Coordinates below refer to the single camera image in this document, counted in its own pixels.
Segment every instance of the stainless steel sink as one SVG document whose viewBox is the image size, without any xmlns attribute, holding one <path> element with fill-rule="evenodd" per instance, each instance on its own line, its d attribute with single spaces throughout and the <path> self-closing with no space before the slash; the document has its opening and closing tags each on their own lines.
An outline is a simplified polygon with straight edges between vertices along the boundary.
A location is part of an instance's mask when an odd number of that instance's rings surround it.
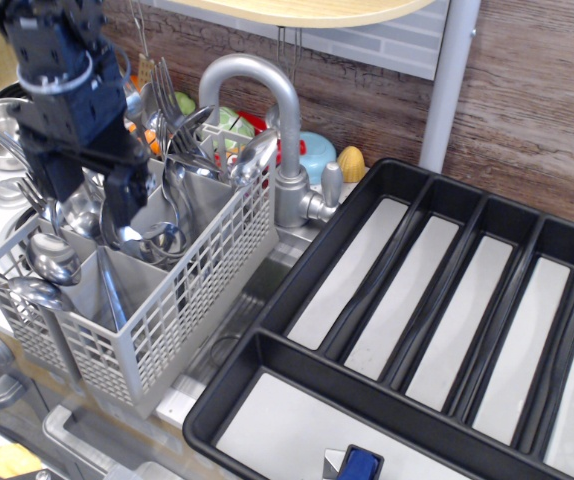
<svg viewBox="0 0 574 480">
<path fill-rule="evenodd" d="M 177 382 L 175 388 L 195 396 L 214 377 L 245 330 L 272 297 L 296 261 L 316 238 L 323 222 L 310 221 L 297 228 L 278 228 L 279 243 L 263 260 L 233 303 L 218 329 L 198 350 L 184 377 L 198 382 Z"/>
</svg>

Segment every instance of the metal pole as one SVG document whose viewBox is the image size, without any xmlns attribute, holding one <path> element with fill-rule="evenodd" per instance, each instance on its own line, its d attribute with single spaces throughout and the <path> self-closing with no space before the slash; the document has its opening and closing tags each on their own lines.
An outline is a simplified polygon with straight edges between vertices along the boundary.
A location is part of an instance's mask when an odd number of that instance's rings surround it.
<svg viewBox="0 0 574 480">
<path fill-rule="evenodd" d="M 451 0 L 449 6 L 420 154 L 420 166 L 433 172 L 443 169 L 479 10 L 480 0 Z"/>
</svg>

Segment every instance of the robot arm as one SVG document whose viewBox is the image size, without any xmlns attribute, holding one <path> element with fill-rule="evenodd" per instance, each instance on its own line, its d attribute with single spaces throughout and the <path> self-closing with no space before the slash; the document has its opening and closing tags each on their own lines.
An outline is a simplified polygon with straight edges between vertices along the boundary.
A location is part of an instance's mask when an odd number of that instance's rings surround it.
<svg viewBox="0 0 574 480">
<path fill-rule="evenodd" d="M 147 203 L 147 150 L 125 129 L 123 78 L 102 0 L 1 0 L 0 31 L 33 99 L 10 112 L 39 186 L 60 201 L 82 183 L 81 167 L 105 175 L 116 226 Z"/>
</svg>

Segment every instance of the green object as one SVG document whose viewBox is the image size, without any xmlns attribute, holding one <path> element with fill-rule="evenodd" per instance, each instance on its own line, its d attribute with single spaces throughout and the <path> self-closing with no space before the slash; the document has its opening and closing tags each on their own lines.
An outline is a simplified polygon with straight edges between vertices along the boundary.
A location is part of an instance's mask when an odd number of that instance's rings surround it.
<svg viewBox="0 0 574 480">
<path fill-rule="evenodd" d="M 194 102 L 189 95 L 183 92 L 176 92 L 176 101 L 180 105 L 180 111 L 183 115 L 189 115 L 196 110 L 196 102 Z"/>
<path fill-rule="evenodd" d="M 223 130 L 229 130 L 245 137 L 253 137 L 255 135 L 254 127 L 248 120 L 238 115 L 238 113 L 229 107 L 220 107 L 220 124 L 218 125 Z M 225 141 L 225 148 L 227 150 L 236 146 L 236 142 L 232 140 Z"/>
</svg>

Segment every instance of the red object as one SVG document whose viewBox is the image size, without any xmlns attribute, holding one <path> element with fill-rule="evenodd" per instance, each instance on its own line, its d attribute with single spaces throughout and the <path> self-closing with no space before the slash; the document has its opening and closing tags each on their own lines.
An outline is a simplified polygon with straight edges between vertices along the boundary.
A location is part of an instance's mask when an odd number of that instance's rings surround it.
<svg viewBox="0 0 574 480">
<path fill-rule="evenodd" d="M 267 130 L 267 123 L 265 123 L 265 121 L 262 118 L 257 117 L 256 115 L 252 115 L 251 113 L 243 112 L 243 111 L 239 111 L 238 115 L 240 115 L 245 120 L 247 120 L 249 123 L 251 123 L 251 126 L 254 127 L 254 131 L 255 131 L 256 135 L 258 135 L 262 131 Z"/>
<path fill-rule="evenodd" d="M 280 165 L 280 161 L 282 160 L 282 150 L 280 148 L 280 140 L 278 140 L 278 154 L 276 154 L 276 165 Z M 305 145 L 305 141 L 300 141 L 300 154 L 305 155 L 307 153 L 307 145 Z"/>
</svg>

